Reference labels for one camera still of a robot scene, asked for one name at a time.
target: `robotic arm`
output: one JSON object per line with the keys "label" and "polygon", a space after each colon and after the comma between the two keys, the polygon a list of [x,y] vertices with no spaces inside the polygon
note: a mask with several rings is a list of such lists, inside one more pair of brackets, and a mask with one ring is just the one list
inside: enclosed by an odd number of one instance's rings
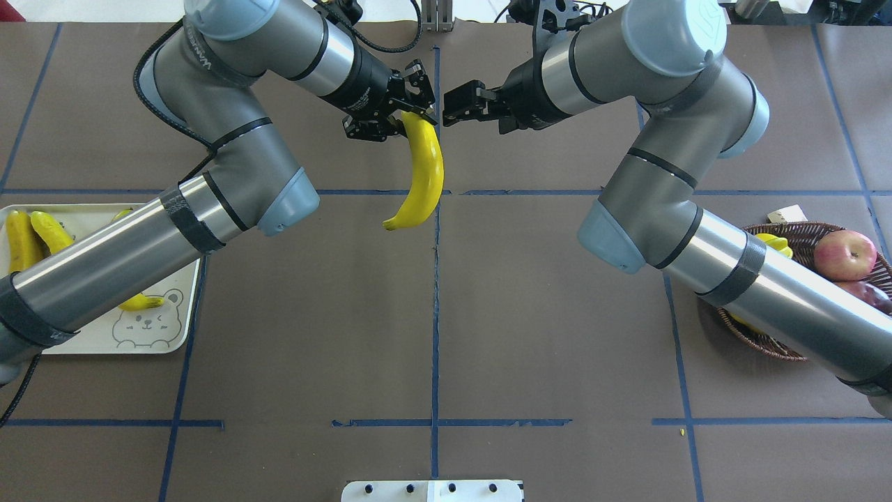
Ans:
{"label": "robotic arm", "polygon": [[650,114],[578,238],[626,273],[664,270],[823,365],[892,419],[892,319],[690,201],[716,157],[764,133],[768,104],[722,54],[715,0],[631,0],[591,23],[562,0],[513,0],[533,58],[499,88],[444,96],[444,124],[544,129],[625,96]]}
{"label": "robotic arm", "polygon": [[405,135],[396,110],[435,123],[421,62],[394,71],[360,47],[347,27],[360,15],[352,0],[319,12],[301,0],[186,0],[182,25],[150,49],[135,83],[215,163],[0,280],[0,386],[32,356],[242,232],[276,235],[316,210],[316,190],[250,90],[265,71],[345,111],[349,138]]}

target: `banana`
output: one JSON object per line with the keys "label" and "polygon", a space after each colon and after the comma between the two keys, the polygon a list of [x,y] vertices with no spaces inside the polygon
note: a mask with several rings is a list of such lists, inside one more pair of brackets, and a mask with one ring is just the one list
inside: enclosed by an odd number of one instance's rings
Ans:
{"label": "banana", "polygon": [[155,308],[162,305],[164,305],[164,298],[147,297],[142,293],[136,293],[129,300],[118,305],[118,308],[121,310],[126,310],[128,312],[133,312],[135,310],[145,310],[147,308]]}
{"label": "banana", "polygon": [[382,225],[387,230],[423,223],[440,202],[443,191],[443,158],[434,126],[417,113],[403,112],[402,122],[412,152],[412,185],[400,210]]}
{"label": "banana", "polygon": [[6,216],[9,239],[9,273],[21,272],[44,259],[40,238],[31,227],[27,213],[10,211]]}
{"label": "banana", "polygon": [[[115,218],[120,218],[124,214],[118,213]],[[34,230],[40,238],[43,239],[46,245],[50,248],[50,253],[54,255],[64,248],[74,244],[74,239],[71,238],[62,225],[48,213],[42,211],[32,212],[31,226],[34,227]],[[118,305],[118,307],[120,307],[121,310],[134,311],[155,308],[161,305],[164,305],[164,298],[147,297],[142,293],[136,293],[129,300]]]}
{"label": "banana", "polygon": [[127,216],[127,215],[130,214],[130,213],[133,213],[133,208],[132,208],[132,207],[128,207],[127,209],[122,209],[120,212],[118,212],[117,214],[115,214],[114,217],[111,218],[111,220],[112,220],[113,222],[116,222],[117,220],[120,220],[121,218],[123,218],[124,216]]}
{"label": "banana", "polygon": [[756,237],[760,238],[768,247],[773,247],[787,258],[793,257],[793,250],[789,247],[789,242],[785,237],[778,237],[770,233],[757,233]]}
{"label": "banana", "polygon": [[50,248],[50,254],[55,255],[64,248],[74,244],[74,239],[49,213],[34,211],[31,213],[31,226]]}

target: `red apple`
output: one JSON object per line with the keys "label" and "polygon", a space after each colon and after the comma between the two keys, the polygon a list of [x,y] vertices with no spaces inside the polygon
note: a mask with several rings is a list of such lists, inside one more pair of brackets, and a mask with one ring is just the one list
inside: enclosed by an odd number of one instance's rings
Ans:
{"label": "red apple", "polygon": [[814,269],[830,280],[861,280],[877,263],[877,248],[863,234],[837,230],[814,247]]}
{"label": "red apple", "polygon": [[836,282],[835,284],[882,313],[892,314],[892,300],[889,300],[888,295],[882,289],[870,284],[870,282],[850,280],[847,282]]}

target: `fruit basket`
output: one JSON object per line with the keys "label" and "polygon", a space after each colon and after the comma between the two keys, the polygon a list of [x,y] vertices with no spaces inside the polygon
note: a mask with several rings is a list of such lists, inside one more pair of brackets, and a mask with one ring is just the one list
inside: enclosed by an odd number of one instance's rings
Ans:
{"label": "fruit basket", "polygon": [[[757,233],[770,233],[778,237],[787,238],[789,247],[793,250],[793,260],[813,271],[814,247],[818,241],[833,231],[845,230],[845,228],[822,222],[788,222],[750,225],[744,227],[743,230],[754,235]],[[877,253],[877,263],[873,265],[873,270],[863,280],[882,289],[884,293],[892,297],[892,275],[890,275],[889,263],[881,253]],[[766,356],[783,361],[808,360],[807,357],[802,356],[778,340],[760,331],[752,330],[747,325],[733,319],[727,310],[721,307],[716,308],[719,317],[722,318],[722,321],[731,333],[753,349]]]}

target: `cartoon bear drawing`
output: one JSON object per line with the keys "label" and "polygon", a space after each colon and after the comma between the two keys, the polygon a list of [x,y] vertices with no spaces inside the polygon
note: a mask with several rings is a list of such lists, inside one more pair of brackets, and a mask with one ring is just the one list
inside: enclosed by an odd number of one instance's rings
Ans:
{"label": "cartoon bear drawing", "polygon": [[169,289],[164,293],[164,305],[135,312],[120,311],[118,321],[111,327],[111,336],[118,348],[169,348],[183,329],[179,307],[183,292]]}

